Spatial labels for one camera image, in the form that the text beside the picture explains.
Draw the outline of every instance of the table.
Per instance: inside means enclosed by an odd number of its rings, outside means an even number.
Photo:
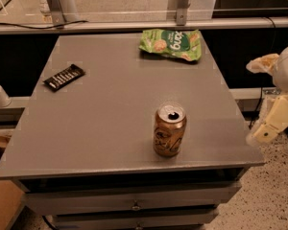
[[[199,62],[143,53],[141,34],[63,35],[0,163],[0,179],[68,229],[195,229],[263,164],[204,39]],[[86,74],[54,93],[43,81],[70,64]],[[180,153],[153,150],[154,115],[186,111]]]

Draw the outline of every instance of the snack package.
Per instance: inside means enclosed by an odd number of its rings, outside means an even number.
[[[199,60],[202,55],[198,30],[183,33],[152,29],[143,31],[139,48],[148,53],[170,58],[184,58],[187,61]]]

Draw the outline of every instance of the soda can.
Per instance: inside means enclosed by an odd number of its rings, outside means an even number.
[[[186,127],[185,111],[178,103],[164,103],[156,111],[154,149],[161,156],[175,156]]]

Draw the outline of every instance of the can lid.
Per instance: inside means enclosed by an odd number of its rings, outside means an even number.
[[[164,103],[157,111],[160,119],[167,123],[177,123],[184,119],[185,111],[178,103]]]

